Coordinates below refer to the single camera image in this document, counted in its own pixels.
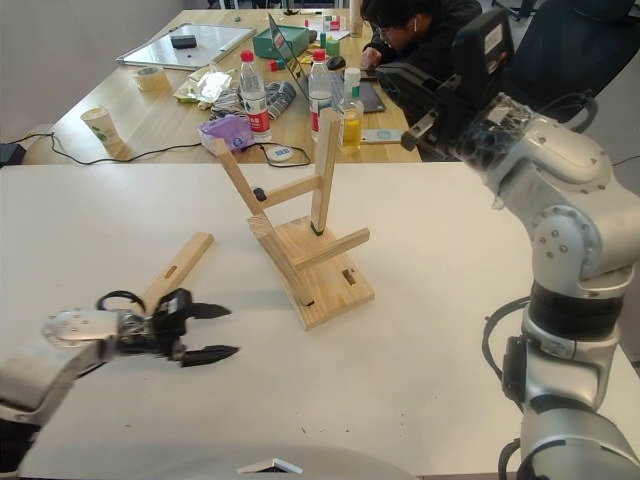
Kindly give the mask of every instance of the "black mouse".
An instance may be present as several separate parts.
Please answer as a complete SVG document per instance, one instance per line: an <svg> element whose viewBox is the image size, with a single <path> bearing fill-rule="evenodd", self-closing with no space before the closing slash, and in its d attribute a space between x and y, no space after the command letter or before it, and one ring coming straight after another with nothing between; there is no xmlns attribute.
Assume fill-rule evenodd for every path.
<svg viewBox="0 0 640 480"><path fill-rule="evenodd" d="M344 57L336 55L335 57L331 57L329 59L329 61L327 62L327 68L329 70L337 70L344 67L346 64L347 62L345 62Z"/></svg>

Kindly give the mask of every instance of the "plastic bag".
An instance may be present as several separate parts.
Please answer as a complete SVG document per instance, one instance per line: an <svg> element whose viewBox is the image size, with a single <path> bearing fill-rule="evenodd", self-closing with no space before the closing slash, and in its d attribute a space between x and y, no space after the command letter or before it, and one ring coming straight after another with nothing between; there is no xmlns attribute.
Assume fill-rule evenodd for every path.
<svg viewBox="0 0 640 480"><path fill-rule="evenodd" d="M217 64L212 63L191 73L173 96L181 102L201 102L210 106L229 88L233 73L234 70L222 72Z"/></svg>
<svg viewBox="0 0 640 480"><path fill-rule="evenodd" d="M198 134L204 148L214 155L213 140L216 138L222 138L232 152L256 143L247 121L235 115L201 123L198 125Z"/></svg>

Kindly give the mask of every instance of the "black jacket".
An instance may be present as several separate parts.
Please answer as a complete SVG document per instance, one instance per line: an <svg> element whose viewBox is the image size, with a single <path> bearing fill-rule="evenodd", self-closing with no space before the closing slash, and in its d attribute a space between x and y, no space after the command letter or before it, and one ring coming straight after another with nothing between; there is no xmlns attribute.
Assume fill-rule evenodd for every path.
<svg viewBox="0 0 640 480"><path fill-rule="evenodd" d="M374 31L371 43L382 53L382 63L402 61L409 63L439 81L449 78L453 72L451 45L458 31L482 13L476 0L442 0L440 10L433 14L429 30L419 41L402 52L396 52L380 39Z"/></svg>

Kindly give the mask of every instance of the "yellow liquid bottle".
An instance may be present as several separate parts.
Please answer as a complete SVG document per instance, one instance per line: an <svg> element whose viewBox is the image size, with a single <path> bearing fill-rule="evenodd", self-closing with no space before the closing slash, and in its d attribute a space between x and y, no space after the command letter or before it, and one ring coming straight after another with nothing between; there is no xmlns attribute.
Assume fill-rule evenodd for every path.
<svg viewBox="0 0 640 480"><path fill-rule="evenodd" d="M360 150L362 141L362 117L364 107L360 101L360 70L347 68L344 73L344 98L338 107L340 111L340 135L338 147L345 155Z"/></svg>

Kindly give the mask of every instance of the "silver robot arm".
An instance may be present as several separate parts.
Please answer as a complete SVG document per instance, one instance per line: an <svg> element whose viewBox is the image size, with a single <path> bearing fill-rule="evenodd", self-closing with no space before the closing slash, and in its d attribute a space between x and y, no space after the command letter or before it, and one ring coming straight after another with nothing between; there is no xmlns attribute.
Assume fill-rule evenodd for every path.
<svg viewBox="0 0 640 480"><path fill-rule="evenodd" d="M525 227L534 286L503 387L523 407L519 479L638 479L624 436L596 414L640 259L640 199L590 139L498 96L453 154Z"/></svg>
<svg viewBox="0 0 640 480"><path fill-rule="evenodd" d="M137 341L131 335L138 332L149 335L150 322L132 312L62 312L49 317L41 338L0 365L0 478L18 476L38 432L75 380L124 353L119 346Z"/></svg>
<svg viewBox="0 0 640 480"><path fill-rule="evenodd" d="M103 299L120 296L112 294ZM0 478L18 477L39 431L76 379L114 357L152 354L189 367L236 353L238 348L226 345L187 351L180 339L188 318L229 313L219 305L193 303L187 290L178 289L163 297L149 316L131 310L75 310L50 316L41 337L0 364Z"/></svg>

